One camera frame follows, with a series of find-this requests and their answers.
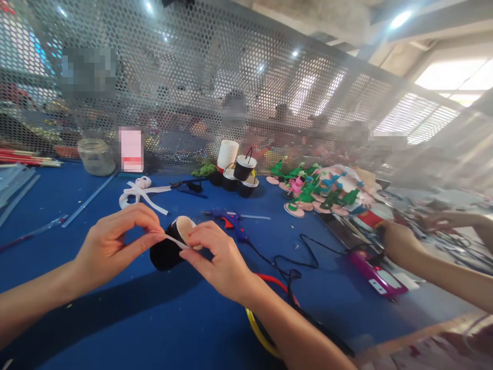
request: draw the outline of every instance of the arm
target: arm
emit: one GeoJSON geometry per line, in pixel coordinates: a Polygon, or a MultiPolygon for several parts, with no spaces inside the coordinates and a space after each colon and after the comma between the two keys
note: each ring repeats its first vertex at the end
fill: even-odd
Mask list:
{"type": "Polygon", "coordinates": [[[262,322],[289,369],[355,369],[334,343],[263,281],[244,305],[262,322]]]}
{"type": "Polygon", "coordinates": [[[214,222],[196,226],[189,235],[188,245],[201,244],[214,258],[210,262],[193,249],[181,251],[180,256],[219,293],[255,313],[290,370],[356,369],[335,344],[248,269],[233,239],[214,222]]]}
{"type": "Polygon", "coordinates": [[[493,253],[493,220],[473,213],[440,212],[421,220],[429,230],[449,230],[471,226],[485,247],[493,253]]]}
{"type": "Polygon", "coordinates": [[[385,223],[385,252],[396,264],[464,301],[493,313],[493,277],[430,255],[402,225],[385,223]]]}
{"type": "Polygon", "coordinates": [[[75,260],[0,294],[0,350],[50,310],[113,279],[164,238],[157,215],[142,204],[99,220],[75,260]],[[136,225],[160,232],[124,245],[123,234],[136,225]]]}

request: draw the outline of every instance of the white cup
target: white cup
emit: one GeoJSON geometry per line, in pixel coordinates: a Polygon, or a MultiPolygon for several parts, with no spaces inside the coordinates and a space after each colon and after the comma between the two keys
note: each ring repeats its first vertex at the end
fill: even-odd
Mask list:
{"type": "Polygon", "coordinates": [[[236,160],[239,147],[240,144],[236,141],[221,141],[221,147],[219,148],[219,155],[217,157],[217,166],[224,170],[229,164],[233,163],[236,160]]]}

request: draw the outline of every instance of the hand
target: hand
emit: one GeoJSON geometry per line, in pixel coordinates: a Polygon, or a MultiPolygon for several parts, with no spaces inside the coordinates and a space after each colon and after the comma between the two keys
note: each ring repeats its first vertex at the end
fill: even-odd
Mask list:
{"type": "Polygon", "coordinates": [[[439,212],[423,217],[420,223],[428,230],[449,230],[456,227],[478,226],[488,220],[486,217],[459,212],[439,212]]]}
{"type": "Polygon", "coordinates": [[[142,203],[101,218],[90,228],[77,257],[71,262],[74,294],[80,296],[107,283],[165,237],[157,215],[142,203]],[[135,226],[144,228],[147,233],[125,245],[125,232],[135,226]]]}
{"type": "Polygon", "coordinates": [[[385,254],[399,266],[404,267],[403,265],[413,259],[427,254],[414,233],[404,225],[384,221],[382,227],[385,229],[385,254]]]}
{"type": "Polygon", "coordinates": [[[188,233],[187,243],[210,249],[212,261],[194,249],[185,249],[180,256],[187,260],[223,296],[247,306],[247,301],[263,284],[261,278],[250,271],[234,240],[213,221],[197,225],[188,233]]]}

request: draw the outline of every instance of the forearm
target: forearm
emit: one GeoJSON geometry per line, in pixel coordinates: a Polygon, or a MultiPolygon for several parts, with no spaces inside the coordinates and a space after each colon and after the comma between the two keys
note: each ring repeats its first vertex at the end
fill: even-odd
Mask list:
{"type": "Polygon", "coordinates": [[[0,294],[0,350],[44,314],[73,299],[70,264],[0,294]]]}
{"type": "Polygon", "coordinates": [[[493,313],[493,277],[443,261],[425,252],[398,263],[409,272],[493,313]]]}
{"type": "Polygon", "coordinates": [[[334,343],[264,282],[247,307],[274,340],[288,369],[355,369],[334,343]]]}
{"type": "Polygon", "coordinates": [[[493,221],[488,217],[481,216],[480,221],[473,228],[485,247],[493,253],[493,221]]]}

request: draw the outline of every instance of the ceiling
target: ceiling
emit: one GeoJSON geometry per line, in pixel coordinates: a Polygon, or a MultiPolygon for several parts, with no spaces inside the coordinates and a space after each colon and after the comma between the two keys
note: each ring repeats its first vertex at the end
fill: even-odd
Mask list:
{"type": "Polygon", "coordinates": [[[491,0],[236,0],[301,33],[411,78],[427,56],[451,40],[493,42],[491,0]],[[391,30],[406,10],[411,18],[391,30]]]}

